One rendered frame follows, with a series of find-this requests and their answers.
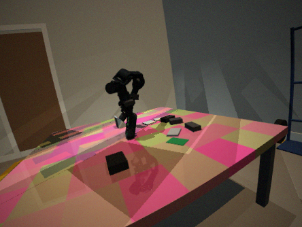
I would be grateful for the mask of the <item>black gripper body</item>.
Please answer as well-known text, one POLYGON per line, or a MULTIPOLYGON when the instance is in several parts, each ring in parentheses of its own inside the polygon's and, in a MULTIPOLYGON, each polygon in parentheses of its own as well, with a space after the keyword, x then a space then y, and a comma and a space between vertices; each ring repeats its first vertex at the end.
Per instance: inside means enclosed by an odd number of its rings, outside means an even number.
POLYGON ((129 99, 128 93, 129 93, 129 91, 127 91, 127 90, 123 90, 123 91, 120 91, 117 93, 118 98, 120 100, 118 102, 118 106, 128 107, 130 105, 135 104, 135 100, 129 99))

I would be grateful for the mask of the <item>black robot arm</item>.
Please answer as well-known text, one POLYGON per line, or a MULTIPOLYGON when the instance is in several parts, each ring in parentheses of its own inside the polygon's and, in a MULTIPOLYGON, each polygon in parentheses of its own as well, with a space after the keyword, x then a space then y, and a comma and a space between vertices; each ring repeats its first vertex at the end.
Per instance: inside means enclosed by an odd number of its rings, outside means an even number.
MULTIPOLYGON (((115 80, 115 81, 111 81, 110 83, 107 83, 105 85, 105 91, 107 93, 113 94, 116 92, 126 90, 127 88, 125 85, 128 84, 131 80, 133 80, 133 82, 132 82, 133 89, 130 94, 128 93, 128 97, 129 97, 129 99, 139 100, 139 95, 137 94, 138 90, 140 88, 142 88, 145 84, 145 79, 144 79, 142 73, 140 73, 138 71, 128 71, 128 70, 122 68, 113 77, 113 80, 115 80)), ((125 119, 127 118, 127 115, 123 112, 122 109, 120 111, 122 113, 120 114, 118 119, 120 119, 124 122, 125 119)))

